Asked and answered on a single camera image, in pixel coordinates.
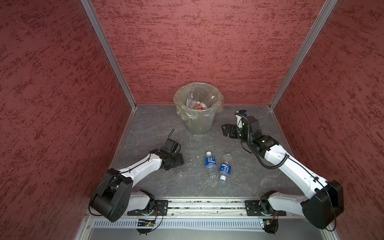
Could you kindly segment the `blue label bottle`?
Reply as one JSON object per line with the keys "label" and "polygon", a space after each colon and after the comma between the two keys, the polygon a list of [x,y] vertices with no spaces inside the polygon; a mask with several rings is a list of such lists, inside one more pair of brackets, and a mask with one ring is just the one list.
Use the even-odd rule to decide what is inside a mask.
{"label": "blue label bottle", "polygon": [[210,179],[215,179],[217,177],[217,162],[210,151],[206,152],[205,167],[207,170],[207,176]]}
{"label": "blue label bottle", "polygon": [[229,176],[231,175],[232,171],[232,156],[229,153],[225,153],[223,155],[223,162],[220,165],[219,174],[220,174],[220,181],[222,183],[225,183]]}

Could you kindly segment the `clear purple tinted bottle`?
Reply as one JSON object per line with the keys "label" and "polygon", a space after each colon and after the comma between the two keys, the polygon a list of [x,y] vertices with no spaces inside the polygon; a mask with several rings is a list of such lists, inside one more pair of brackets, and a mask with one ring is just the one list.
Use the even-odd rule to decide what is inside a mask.
{"label": "clear purple tinted bottle", "polygon": [[187,104],[188,104],[188,107],[190,109],[196,109],[196,107],[197,107],[197,97],[196,97],[196,95],[194,93],[189,93]]}

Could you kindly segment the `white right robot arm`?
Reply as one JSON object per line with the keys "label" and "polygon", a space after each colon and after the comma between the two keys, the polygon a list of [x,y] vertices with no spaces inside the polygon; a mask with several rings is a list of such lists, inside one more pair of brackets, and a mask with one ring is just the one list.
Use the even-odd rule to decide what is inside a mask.
{"label": "white right robot arm", "polygon": [[223,135],[246,144],[258,162],[268,170],[279,169],[303,192],[288,195],[270,191],[264,194],[256,208],[264,216],[288,212],[305,217],[318,229],[337,224],[337,217],[344,212],[344,190],[337,181],[328,181],[290,155],[271,136],[264,135],[259,121],[241,110],[235,113],[236,124],[222,125]]}

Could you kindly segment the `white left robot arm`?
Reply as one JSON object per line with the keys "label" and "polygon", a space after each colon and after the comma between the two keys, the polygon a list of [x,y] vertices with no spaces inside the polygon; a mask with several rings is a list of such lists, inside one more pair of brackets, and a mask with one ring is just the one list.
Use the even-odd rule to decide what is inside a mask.
{"label": "white left robot arm", "polygon": [[134,186],[151,173],[163,169],[168,171],[184,165],[180,153],[181,144],[168,138],[160,149],[150,151],[142,160],[120,170],[109,169],[103,175],[89,204],[89,213],[116,222],[130,212],[155,212],[155,196],[147,191],[133,191]]}

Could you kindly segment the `clear bottle red label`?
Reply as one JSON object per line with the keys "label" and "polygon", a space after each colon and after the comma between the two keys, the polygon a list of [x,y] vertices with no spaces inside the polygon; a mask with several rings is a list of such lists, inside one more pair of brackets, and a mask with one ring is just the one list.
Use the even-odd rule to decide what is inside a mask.
{"label": "clear bottle red label", "polygon": [[204,103],[197,102],[197,109],[198,110],[207,110],[208,107]]}

